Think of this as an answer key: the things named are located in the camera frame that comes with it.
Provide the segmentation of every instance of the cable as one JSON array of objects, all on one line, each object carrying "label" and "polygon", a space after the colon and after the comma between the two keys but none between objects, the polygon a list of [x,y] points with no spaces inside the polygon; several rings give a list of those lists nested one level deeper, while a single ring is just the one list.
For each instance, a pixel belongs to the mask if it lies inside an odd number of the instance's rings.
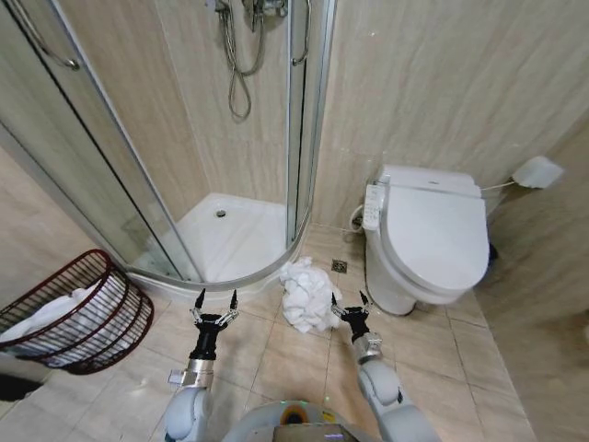
[{"label": "cable", "polygon": [[[225,56],[227,58],[227,64],[229,65],[229,69],[231,70],[231,82],[229,84],[229,95],[227,96],[229,109],[238,120],[244,121],[245,119],[247,119],[249,113],[251,112],[251,96],[249,95],[249,89],[248,85],[246,84],[245,77],[255,74],[261,66],[261,61],[264,54],[264,16],[263,14],[258,14],[258,20],[260,21],[260,39],[258,41],[258,54],[256,55],[256,61],[250,69],[242,70],[237,65],[236,30],[233,19],[233,6],[231,4],[231,1],[229,0],[227,4],[225,4],[225,7],[222,10],[218,11],[218,13],[219,20],[221,21],[221,25],[223,26],[223,46],[225,48]],[[241,85],[246,96],[247,106],[246,110],[242,113],[237,111],[235,108],[236,82],[238,82]]]},{"label": "cable", "polygon": [[360,226],[357,226],[354,223],[354,220],[357,218],[362,218],[362,209],[364,209],[364,204],[360,204],[358,207],[356,207],[350,215],[350,219],[348,220],[348,227],[354,233],[362,232],[362,222],[360,223]]},{"label": "cable", "polygon": [[490,191],[491,189],[500,189],[501,187],[511,186],[512,184],[517,184],[517,183],[514,180],[510,180],[504,184],[498,184],[496,186],[490,186],[490,187],[483,187],[480,190],[481,191]]}]

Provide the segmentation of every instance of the floor drain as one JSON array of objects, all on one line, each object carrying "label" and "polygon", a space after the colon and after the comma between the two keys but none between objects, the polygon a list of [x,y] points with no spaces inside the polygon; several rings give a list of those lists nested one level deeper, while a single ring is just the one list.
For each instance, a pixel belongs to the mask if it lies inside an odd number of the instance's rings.
[{"label": "floor drain", "polygon": [[347,273],[348,263],[346,261],[331,260],[331,270],[335,273]]}]

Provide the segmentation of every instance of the crumpled white cloth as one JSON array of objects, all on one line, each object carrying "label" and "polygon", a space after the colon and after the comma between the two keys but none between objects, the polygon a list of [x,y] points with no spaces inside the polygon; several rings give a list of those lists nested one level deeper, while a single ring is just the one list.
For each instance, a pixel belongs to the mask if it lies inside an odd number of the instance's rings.
[{"label": "crumpled white cloth", "polygon": [[328,274],[313,267],[311,262],[308,256],[295,263],[288,262],[280,273],[285,288],[283,315],[301,333],[313,327],[323,332],[340,325],[340,319],[331,312],[331,293],[340,300],[341,292]]},{"label": "crumpled white cloth", "polygon": [[[1,333],[0,343],[12,341],[13,339],[18,339],[28,334],[32,334],[33,332],[48,326],[55,320],[58,320],[76,308],[80,303],[82,303],[90,294],[92,294],[92,292],[94,292],[98,284],[99,282],[95,283],[89,288],[77,288],[69,296],[65,295],[62,297],[57,297],[53,301],[45,304],[32,316],[22,320],[21,322],[18,322]],[[105,281],[105,284],[100,289],[100,292],[98,292],[97,297],[100,296],[101,293],[108,294],[109,292],[105,291],[107,288],[109,288],[111,291],[118,289],[118,287],[114,285],[114,280],[111,276],[109,276],[107,281]],[[108,311],[113,311],[118,305],[118,300],[111,299],[109,302],[103,302],[101,304],[101,308],[105,308],[105,304],[108,304],[106,307]],[[100,318],[100,314],[97,312],[97,307],[90,303],[86,304],[85,309],[86,310],[84,315],[77,312],[72,315],[72,318],[69,322],[70,328],[72,329],[71,332],[76,330],[74,326],[77,327],[78,332],[84,334],[96,328],[96,323],[90,318],[92,318],[92,316],[95,318]],[[116,333],[112,331],[112,327],[109,327],[109,324],[107,324],[106,327],[100,329],[97,335],[105,339],[106,342],[110,342],[117,337]]]}]

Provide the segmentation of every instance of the toilet tank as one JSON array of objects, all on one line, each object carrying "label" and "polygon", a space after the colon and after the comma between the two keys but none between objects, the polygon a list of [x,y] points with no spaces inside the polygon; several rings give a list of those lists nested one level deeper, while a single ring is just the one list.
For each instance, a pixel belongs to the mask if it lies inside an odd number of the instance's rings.
[{"label": "toilet tank", "polygon": [[480,187],[466,173],[386,164],[380,167],[375,181],[387,186],[411,187],[480,197]]}]

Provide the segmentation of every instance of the shower hose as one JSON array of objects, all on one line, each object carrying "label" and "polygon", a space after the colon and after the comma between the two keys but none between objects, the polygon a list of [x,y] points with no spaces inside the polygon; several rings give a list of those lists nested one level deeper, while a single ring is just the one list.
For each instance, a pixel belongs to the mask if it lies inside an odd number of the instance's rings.
[{"label": "shower hose", "polygon": [[[249,95],[249,89],[248,85],[246,85],[245,78],[247,76],[255,74],[258,71],[258,69],[260,69],[261,60],[264,53],[264,16],[263,14],[259,14],[260,39],[258,41],[258,55],[256,55],[256,61],[250,69],[240,69],[237,64],[236,30],[233,19],[233,7],[231,6],[230,0],[227,3],[228,5],[226,5],[226,7],[224,7],[222,10],[218,11],[218,13],[219,20],[221,21],[221,26],[223,28],[223,45],[225,47],[227,64],[229,65],[229,69],[231,70],[231,82],[229,84],[228,102],[231,113],[238,120],[243,121],[247,119],[249,113],[251,112],[251,96]],[[245,111],[243,112],[239,112],[236,109],[236,83],[239,83],[241,85],[244,91],[244,95],[246,96],[247,105]]]}]

